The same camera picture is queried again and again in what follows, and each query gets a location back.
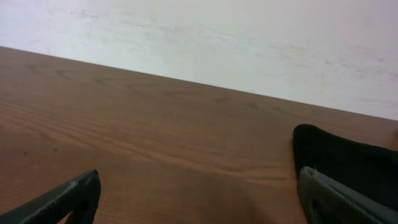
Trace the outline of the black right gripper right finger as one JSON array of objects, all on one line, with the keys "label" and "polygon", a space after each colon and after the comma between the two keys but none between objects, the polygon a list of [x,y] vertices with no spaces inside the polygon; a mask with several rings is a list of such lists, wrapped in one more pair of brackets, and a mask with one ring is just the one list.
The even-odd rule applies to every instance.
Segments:
[{"label": "black right gripper right finger", "polygon": [[309,223],[397,223],[396,210],[311,167],[301,169],[297,191]]}]

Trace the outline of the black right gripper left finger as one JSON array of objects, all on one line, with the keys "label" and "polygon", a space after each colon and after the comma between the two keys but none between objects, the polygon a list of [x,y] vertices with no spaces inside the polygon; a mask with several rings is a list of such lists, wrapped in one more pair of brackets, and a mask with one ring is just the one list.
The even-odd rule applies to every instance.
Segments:
[{"label": "black right gripper left finger", "polygon": [[1,215],[1,223],[93,223],[101,195],[98,171],[88,170]]}]

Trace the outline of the black sparkly knit garment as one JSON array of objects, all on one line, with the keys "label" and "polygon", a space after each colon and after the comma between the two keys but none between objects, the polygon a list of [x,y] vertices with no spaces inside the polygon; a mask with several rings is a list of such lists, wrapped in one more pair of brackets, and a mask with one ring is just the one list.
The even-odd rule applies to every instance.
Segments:
[{"label": "black sparkly knit garment", "polygon": [[293,131],[295,172],[311,167],[358,193],[397,210],[397,151],[351,141],[314,125]]}]

